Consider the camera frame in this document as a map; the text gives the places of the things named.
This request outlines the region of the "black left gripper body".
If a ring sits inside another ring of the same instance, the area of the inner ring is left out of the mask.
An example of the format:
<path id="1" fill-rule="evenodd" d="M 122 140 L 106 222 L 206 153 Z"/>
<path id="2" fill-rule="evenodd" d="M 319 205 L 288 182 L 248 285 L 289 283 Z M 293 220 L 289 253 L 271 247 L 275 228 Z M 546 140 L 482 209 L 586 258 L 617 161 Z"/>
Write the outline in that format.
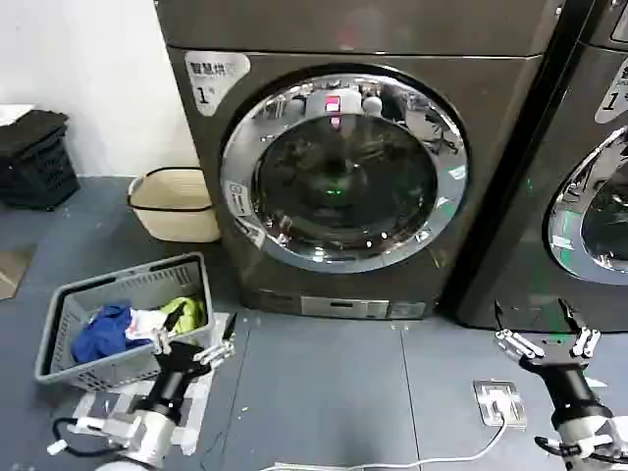
<path id="1" fill-rule="evenodd" d="M 184 395 L 189 385 L 211 371 L 209 364 L 202 365 L 194 359 L 203 351 L 201 346 L 173 341 L 155 354 L 160 372 L 145 398 L 146 411 L 161 414 L 175 426 L 180 425 Z"/>

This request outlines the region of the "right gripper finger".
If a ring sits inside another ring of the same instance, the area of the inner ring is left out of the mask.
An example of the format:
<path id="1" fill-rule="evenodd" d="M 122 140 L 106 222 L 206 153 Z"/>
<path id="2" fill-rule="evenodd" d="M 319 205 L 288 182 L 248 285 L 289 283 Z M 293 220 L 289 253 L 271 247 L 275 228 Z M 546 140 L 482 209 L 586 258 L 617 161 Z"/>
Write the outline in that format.
<path id="1" fill-rule="evenodd" d="M 570 355 L 572 357 L 592 357 L 602 333 L 597 329 L 590 329 L 579 311 L 566 299 L 560 298 L 558 304 L 562 310 L 565 322 L 575 335 Z"/>
<path id="2" fill-rule="evenodd" d="M 522 358 L 535 359 L 539 357 L 539 348 L 520 334 L 509 330 L 502 322 L 503 309 L 497 300 L 494 301 L 494 315 L 496 319 L 495 342 L 510 357 L 516 361 Z"/>

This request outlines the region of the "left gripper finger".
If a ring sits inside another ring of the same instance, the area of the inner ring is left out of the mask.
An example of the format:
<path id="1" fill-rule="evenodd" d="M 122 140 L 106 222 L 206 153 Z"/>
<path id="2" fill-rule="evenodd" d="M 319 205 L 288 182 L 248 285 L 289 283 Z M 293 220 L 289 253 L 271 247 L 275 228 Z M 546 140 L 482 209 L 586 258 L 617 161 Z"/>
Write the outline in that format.
<path id="1" fill-rule="evenodd" d="M 166 315 L 161 327 L 151 330 L 151 339 L 154 352 L 158 355 L 168 355 L 172 352 L 171 338 L 177 335 L 176 325 L 184 314 L 185 303 L 180 303 L 174 310 Z"/>
<path id="2" fill-rule="evenodd" d="M 208 366 L 216 370 L 226 360 L 232 357 L 236 351 L 236 318 L 237 314 L 230 314 L 224 323 L 225 329 L 220 341 L 194 355 L 194 361 L 202 366 Z"/>

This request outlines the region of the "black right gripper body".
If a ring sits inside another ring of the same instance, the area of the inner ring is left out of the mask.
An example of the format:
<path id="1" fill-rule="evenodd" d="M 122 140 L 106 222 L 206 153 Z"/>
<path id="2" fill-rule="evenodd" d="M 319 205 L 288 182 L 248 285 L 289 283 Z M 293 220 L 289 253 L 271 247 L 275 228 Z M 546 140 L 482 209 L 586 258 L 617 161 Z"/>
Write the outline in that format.
<path id="1" fill-rule="evenodd" d="M 602 403 L 585 379 L 585 370 L 591 359 L 583 354 L 574 355 L 573 347 L 578 344 L 578 336 L 564 339 L 542 339 L 544 356 L 530 358 L 524 355 L 519 366 L 538 376 L 544 383 L 556 411 L 599 408 Z"/>

